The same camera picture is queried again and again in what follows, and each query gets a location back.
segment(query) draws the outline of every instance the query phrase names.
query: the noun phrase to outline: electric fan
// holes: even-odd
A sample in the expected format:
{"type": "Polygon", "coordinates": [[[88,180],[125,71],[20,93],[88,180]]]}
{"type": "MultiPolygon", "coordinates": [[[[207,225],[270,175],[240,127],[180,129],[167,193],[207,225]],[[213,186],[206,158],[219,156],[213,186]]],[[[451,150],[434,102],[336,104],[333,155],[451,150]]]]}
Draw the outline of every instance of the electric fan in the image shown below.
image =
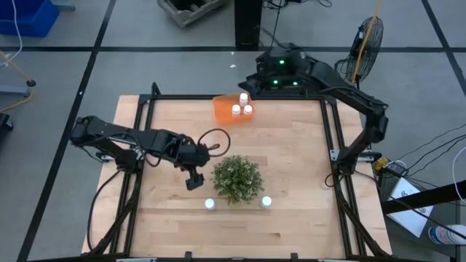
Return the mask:
{"type": "Polygon", "coordinates": [[[352,84],[356,83],[356,87],[359,89],[359,83],[364,80],[374,65],[377,55],[379,54],[380,44],[382,43],[382,36],[384,34],[384,23],[378,17],[375,17],[372,29],[369,32],[366,45],[364,46],[361,54],[358,69],[356,69],[356,63],[358,56],[363,48],[364,38],[368,33],[369,26],[371,24],[372,17],[364,20],[363,24],[359,27],[358,33],[356,34],[355,40],[352,43],[351,50],[347,58],[339,60],[335,64],[335,71],[338,71],[340,66],[340,73],[344,75],[344,79],[352,84]],[[347,64],[346,72],[341,71],[344,64],[347,64]]]}

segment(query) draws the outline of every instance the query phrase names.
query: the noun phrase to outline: green plant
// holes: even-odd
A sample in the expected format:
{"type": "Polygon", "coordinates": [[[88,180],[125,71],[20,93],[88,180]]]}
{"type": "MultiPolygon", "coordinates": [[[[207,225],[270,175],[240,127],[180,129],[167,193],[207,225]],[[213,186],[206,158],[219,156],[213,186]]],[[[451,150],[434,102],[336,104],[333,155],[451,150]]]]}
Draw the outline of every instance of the green plant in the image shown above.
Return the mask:
{"type": "Polygon", "coordinates": [[[250,203],[264,188],[258,164],[245,157],[228,156],[213,167],[213,188],[228,204],[250,203]]]}

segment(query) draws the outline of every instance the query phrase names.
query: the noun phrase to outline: wooden table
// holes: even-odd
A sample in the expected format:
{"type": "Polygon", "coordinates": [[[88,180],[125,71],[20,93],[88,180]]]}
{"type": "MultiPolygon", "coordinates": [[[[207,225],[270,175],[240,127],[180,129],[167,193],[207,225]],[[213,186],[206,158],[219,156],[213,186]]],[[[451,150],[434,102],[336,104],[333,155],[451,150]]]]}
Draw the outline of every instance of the wooden table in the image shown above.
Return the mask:
{"type": "MultiPolygon", "coordinates": [[[[137,102],[138,96],[120,97],[114,123],[132,127],[137,102]]],[[[319,102],[258,100],[256,107],[251,122],[223,126],[232,137],[226,156],[240,154],[259,163],[265,180],[265,192],[260,197],[270,196],[272,207],[261,209],[259,198],[250,205],[228,206],[217,197],[210,173],[221,157],[198,168],[206,181],[193,191],[187,191],[184,183],[189,174],[174,169],[171,163],[162,161],[157,168],[146,166],[131,256],[180,258],[192,251],[198,258],[290,258],[290,253],[298,253],[300,258],[344,258],[335,195],[323,182],[331,170],[319,102]],[[204,208],[207,198],[216,200],[215,211],[204,208]]],[[[339,113],[344,139],[349,144],[361,131],[360,117],[342,103],[339,113]]],[[[155,103],[152,128],[184,133],[197,140],[214,127],[209,100],[155,103]]],[[[214,132],[205,137],[204,143],[224,146],[226,138],[214,132]]],[[[371,174],[371,166],[366,163],[358,164],[357,170],[371,174]]],[[[104,164],[99,186],[114,172],[113,163],[104,164]]],[[[94,245],[114,222],[122,178],[120,175],[104,188],[96,202],[91,233],[94,245]]],[[[391,253],[374,182],[361,175],[353,175],[352,179],[361,222],[391,253]]],[[[357,254],[350,222],[349,229],[353,253],[357,254]]],[[[125,231],[123,226],[121,239],[125,231]]]]}

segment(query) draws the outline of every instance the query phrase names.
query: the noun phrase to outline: blue bin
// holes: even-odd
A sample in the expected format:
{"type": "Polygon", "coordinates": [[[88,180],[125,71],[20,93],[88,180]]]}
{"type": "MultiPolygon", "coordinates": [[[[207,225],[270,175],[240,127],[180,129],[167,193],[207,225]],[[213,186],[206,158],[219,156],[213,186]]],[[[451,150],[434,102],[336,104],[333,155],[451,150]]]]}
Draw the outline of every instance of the blue bin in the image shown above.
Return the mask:
{"type": "MultiPolygon", "coordinates": [[[[50,0],[15,0],[21,36],[46,36],[57,20],[58,9],[50,0]]],[[[0,0],[0,34],[17,35],[11,0],[0,0]]]]}

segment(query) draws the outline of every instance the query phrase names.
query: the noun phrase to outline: orange bin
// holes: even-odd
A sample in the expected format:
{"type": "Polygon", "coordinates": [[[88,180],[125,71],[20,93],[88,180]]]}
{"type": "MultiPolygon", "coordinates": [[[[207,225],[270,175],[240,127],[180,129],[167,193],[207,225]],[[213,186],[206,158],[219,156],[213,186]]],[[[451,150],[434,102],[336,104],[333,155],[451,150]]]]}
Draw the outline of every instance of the orange bin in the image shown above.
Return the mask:
{"type": "Polygon", "coordinates": [[[213,110],[218,124],[231,124],[236,122],[249,121],[253,118],[256,107],[248,97],[248,105],[253,107],[253,113],[244,114],[241,108],[239,116],[233,116],[232,106],[240,104],[240,94],[221,95],[212,99],[213,110]]]}

